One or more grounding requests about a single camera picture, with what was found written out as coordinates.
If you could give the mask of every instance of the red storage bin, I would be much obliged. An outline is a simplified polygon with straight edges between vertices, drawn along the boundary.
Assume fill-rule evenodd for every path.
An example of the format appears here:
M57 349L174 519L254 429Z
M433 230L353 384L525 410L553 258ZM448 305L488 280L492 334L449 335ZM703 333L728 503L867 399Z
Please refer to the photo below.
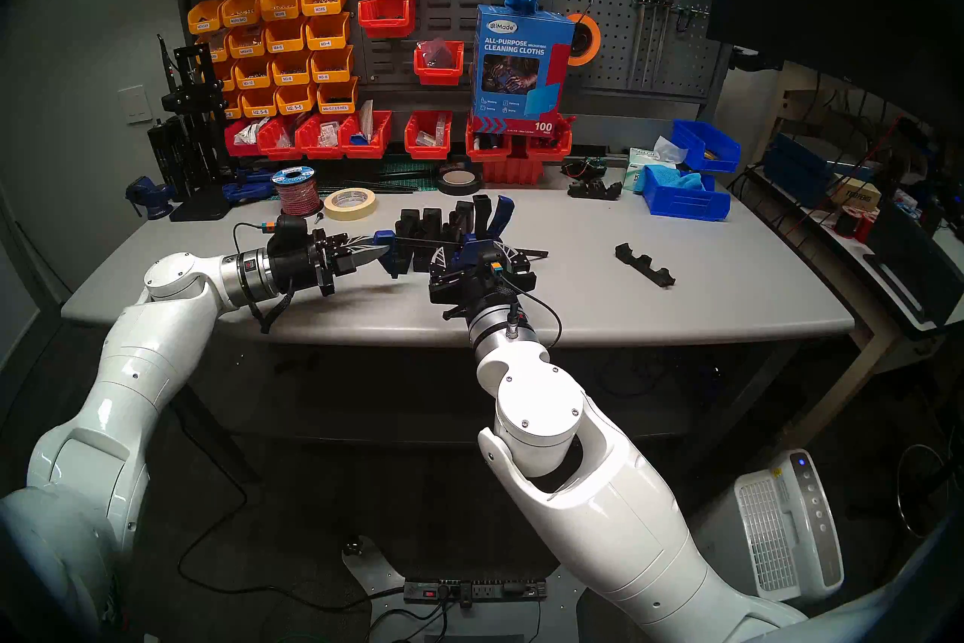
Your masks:
M573 149L573 122L575 116L562 118L557 114L555 137L526 137L525 152L533 160L558 161Z
M452 54L451 67L428 67L422 51L415 47L415 74L422 85L458 85L465 63L465 44L461 41L446 41L445 47Z
M468 112L468 121L465 122L465 152L472 163L487 163L492 161L505 160L512 152L512 138L509 135L502 135L499 139L499 147L491 150L476 150L474 145L474 133L472 132L472 112Z
M229 123L224 127L224 146L227 148L227 154L235 158L243 158L249 155L260 155L258 150L258 144L235 144L234 135L244 129L251 120L246 118L239 118L237 121Z
M445 117L445 134L442 144L436 147L415 144L419 132L435 137L439 116ZM415 160L444 160L452 147L452 111L412 111L405 125L405 149Z
M341 149L341 124L348 118L347 114L314 114L295 132L295 147L308 157L309 160L337 160L344 157ZM339 143L335 147L319 147L318 137L321 135L321 125L334 121L339 125Z
M294 116L275 116L271 121L258 130L258 152L267 156L268 160L301 160L301 153L295 147L292 139L291 147L278 147L282 135L287 135L294 126Z
M358 114L351 114L339 129L341 149L349 158L381 158L384 149L389 146L391 137L391 111L373 111L371 113L371 142L368 144L352 144L352 135L362 131L358 126Z
M415 30L415 0L361 0L358 24L369 38L404 38Z

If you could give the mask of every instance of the tape roll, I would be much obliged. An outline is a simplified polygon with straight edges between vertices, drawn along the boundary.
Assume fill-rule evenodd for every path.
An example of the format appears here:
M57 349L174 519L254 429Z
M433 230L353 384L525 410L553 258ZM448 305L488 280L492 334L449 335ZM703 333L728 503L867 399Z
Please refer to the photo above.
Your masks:
M359 220L375 211L378 199L367 189L339 189L325 197L325 215L332 220Z
M569 19L575 23L573 32L573 46L569 53L569 66L580 67L599 54L603 45L603 37L599 33L599 26L589 15L574 12Z
M439 168L435 186L450 197L467 197L482 188L482 177L464 163L449 163Z

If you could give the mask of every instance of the gray table top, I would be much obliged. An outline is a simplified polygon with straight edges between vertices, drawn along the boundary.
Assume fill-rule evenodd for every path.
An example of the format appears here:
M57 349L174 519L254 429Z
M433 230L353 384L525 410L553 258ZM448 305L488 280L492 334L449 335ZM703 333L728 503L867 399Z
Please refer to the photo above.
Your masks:
M733 199L721 223L650 215L642 195L623 192L617 202L571 199L566 192L486 190L516 202L503 233L511 246L549 251L532 262L534 294L562 317L560 345L636 346L709 344L789 339L846 333L850 313L823 282L749 209ZM456 197L439 192L379 195L378 209L358 221L325 218L331 232L367 235L392 228L402 208L454 209ZM149 221L128 238L64 305L63 317L108 325L137 300L143 273L174 252L233 254L231 228L238 221L274 219L279 203L235 208L214 223ZM264 246L267 236L238 228L241 250ZM676 284L660 289L615 258L617 245L649 254ZM465 321L444 321L444 307L428 300L428 276L393 280L377 262L336 278L336 293L322 298L304 290L272 326L259 333L248 309L227 313L220 331L272 342L456 347L468 346ZM275 301L262 304L268 309ZM556 324L532 301L523 307L546 343Z

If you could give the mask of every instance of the cable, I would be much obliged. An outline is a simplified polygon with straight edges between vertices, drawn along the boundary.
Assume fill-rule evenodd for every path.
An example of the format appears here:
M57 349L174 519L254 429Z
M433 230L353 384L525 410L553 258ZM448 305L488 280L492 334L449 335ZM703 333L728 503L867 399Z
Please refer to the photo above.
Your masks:
M552 310L552 307L549 304L546 304L545 302L540 301L534 295L530 295L529 293L526 293L525 290L518 289L518 287L510 283L510 281L507 280L505 276L502 277L502 281L505 284L507 284L509 287L511 287L513 290L515 290L517 293L522 293L523 295L525 295L526 298L534 300L535 302L537 302L537 304L540 304L541 307L549 311L549 313L551 313L555 317L555 322L556 324L559 325L559 333L555 336L555 339L553 339L552 344L549 345L549 347L547 347L546 349L551 350L553 347L555 347L556 342L558 342L559 338L562 336L562 319L559 318L559 314L556 313L554 310Z
M231 230L231 235L234 236L234 253L241 254L241 250L238 249L238 228L240 226L247 226L248 228L257 228L261 230L261 226L256 226L254 223L235 223L234 228Z
M218 464L217 461L215 461L214 457L211 456L210 453L208 453L207 449L205 449L200 443L198 443L195 440L194 436L192 436L188 432L187 428L184 427L184 421L183 419L180 418L180 415L178 416L178 420L180 421L181 432L184 433L184 436L186 436L187 440L190 440L191 443L194 443L194 445L198 447L198 450L201 453L203 453L208 458L208 460L210 460L211 464L214 464L214 466L218 469L218 471L224 474L224 477L227 478L227 481L231 482L231 485L234 485L234 488L239 493L241 493L241 502L236 507L232 508L231 510L229 510L229 512L225 513L222 517L220 517L220 519L217 519L217 521L215 521L214 524L212 524L211 526L208 526L207 529L205 529L194 542L188 545L187 550L184 550L181 553L181 557L177 560L177 574L181 576L184 580L186 580L188 583L193 583L195 586L200 586L200 588L206 589L207 591L213 591L215 594L225 594L227 596L238 596L241 594L260 594L263 592L270 591L275 594L281 594L282 596L287 597L288 599L291 599L293 602L298 602L301 605L308 606L319 612L327 612L329 614L342 614L344 612L347 612L349 609L355 608L358 605L363 605L365 602L370 602L371 600L374 600L374 599L381 599L382 597L394 596L395 594L401 594L403 591L405 591L404 586L395 586L394 588L389 588L384 591L380 591L377 594L369 594L361 599L356 599L354 600L354 602L348 602L347 605L325 606L325 605L317 605L315 602L310 602L307 599L302 599L297 594L292 594L291 592L286 591L285 589L282 589L282 588L278 588L277 586L261 585L261 586L249 586L246 588L226 589L226 588L219 588L218 586L212 586L211 584L205 583L202 580L197 580L196 578L191 578L191 576L188 576L188 574L186 574L181 568L181 566L184 564L184 561L187 559L187 556L201 542L207 539L211 534L213 534L221 526L223 526L228 521L233 519L243 508L245 508L248 505L248 492L241 486L241 484L237 480L235 480L229 473L227 473L224 467L222 467L220 464Z

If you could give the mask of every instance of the table leg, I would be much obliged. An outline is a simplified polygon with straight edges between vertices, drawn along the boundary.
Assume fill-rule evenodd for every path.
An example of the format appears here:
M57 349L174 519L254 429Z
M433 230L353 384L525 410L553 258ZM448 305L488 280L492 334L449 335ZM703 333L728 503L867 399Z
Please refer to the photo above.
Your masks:
M676 476L685 476L720 444L757 403L799 347L800 342L795 339L774 342L762 362L758 357L751 357L742 375L737 377L737 381L743 383L725 398L726 401L717 402L701 418L693 433L683 440L675 459Z
M230 433L218 422L210 409L198 399L195 390L183 385L171 400L171 408L181 427L194 438L210 458L220 464L233 479L242 485L258 484L261 477L248 464L244 453L231 438Z

